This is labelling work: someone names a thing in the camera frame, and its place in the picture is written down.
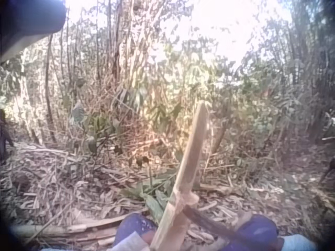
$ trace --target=bamboo stalk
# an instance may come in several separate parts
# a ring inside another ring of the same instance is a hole
[[[150,245],[151,250],[179,251],[184,242],[190,220],[182,211],[186,205],[194,207],[199,201],[199,197],[192,193],[192,187],[206,135],[207,118],[205,102],[200,101],[176,183]]]

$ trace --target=blue pants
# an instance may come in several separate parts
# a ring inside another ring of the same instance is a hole
[[[157,226],[151,220],[140,214],[131,214],[121,222],[114,245],[120,243],[134,231],[141,236],[156,229]],[[250,221],[238,229],[238,232],[245,237],[265,244],[272,243],[277,239],[276,224],[262,215],[254,215]],[[220,251],[250,251],[250,249],[239,242],[231,242]]]

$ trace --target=forest floor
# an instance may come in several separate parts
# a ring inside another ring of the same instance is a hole
[[[335,174],[318,184],[332,152],[326,145],[296,147],[285,167],[263,170],[254,183],[208,172],[195,191],[200,196],[199,208],[226,225],[234,222],[241,210],[260,213],[277,224],[281,235],[299,233],[319,241],[333,227],[335,214]],[[146,178],[145,168],[129,168],[122,155],[113,153],[111,159],[110,164],[100,165],[89,156],[16,143],[1,167],[1,206],[12,224],[22,226],[18,228],[22,236],[35,232],[27,226],[46,223],[50,232],[63,233],[57,238],[41,234],[35,243],[106,249],[124,215],[149,215],[143,201],[121,192],[125,185]],[[210,243],[215,236],[191,225],[188,238]]]

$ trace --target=blue clothing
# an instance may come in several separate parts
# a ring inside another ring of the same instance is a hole
[[[118,245],[122,240],[127,238],[133,232],[137,232],[139,236],[155,231],[157,226],[155,223],[141,214],[131,214],[127,216],[120,224],[117,230],[113,246]],[[254,241],[264,244],[274,243],[278,238],[276,224],[262,215],[253,215],[250,221],[242,225],[238,230],[241,235]],[[316,251],[316,245],[302,235],[292,235],[283,237],[284,246],[282,251]],[[43,249],[42,251],[66,251],[60,249]],[[233,241],[220,251],[251,251],[251,248],[244,244]]]

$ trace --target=hand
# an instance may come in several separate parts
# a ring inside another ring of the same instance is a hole
[[[148,243],[151,244],[153,237],[155,236],[155,231],[149,231],[141,236],[141,238]]]

